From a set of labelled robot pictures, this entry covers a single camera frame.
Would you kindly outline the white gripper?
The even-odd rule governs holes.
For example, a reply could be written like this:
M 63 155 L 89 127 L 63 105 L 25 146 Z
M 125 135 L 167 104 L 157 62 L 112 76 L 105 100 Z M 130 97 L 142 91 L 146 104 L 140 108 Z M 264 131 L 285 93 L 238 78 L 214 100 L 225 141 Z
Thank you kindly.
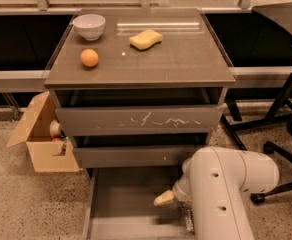
M 172 190 L 167 190 L 160 196 L 156 197 L 153 204 L 155 206 L 167 205 L 171 204 L 174 199 L 186 204 L 191 203 L 189 184 L 182 179 L 175 182 Z

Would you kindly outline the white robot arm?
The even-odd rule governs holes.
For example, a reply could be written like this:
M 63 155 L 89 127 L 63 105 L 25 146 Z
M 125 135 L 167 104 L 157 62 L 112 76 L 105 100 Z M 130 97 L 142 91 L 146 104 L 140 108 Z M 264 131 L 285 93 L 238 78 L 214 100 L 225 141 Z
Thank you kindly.
M 196 240 L 254 240 L 241 194 L 264 194 L 276 187 L 279 169 L 273 159 L 258 152 L 204 147 L 183 163 L 182 172 L 173 188 L 154 200 L 156 206 L 189 204 Z

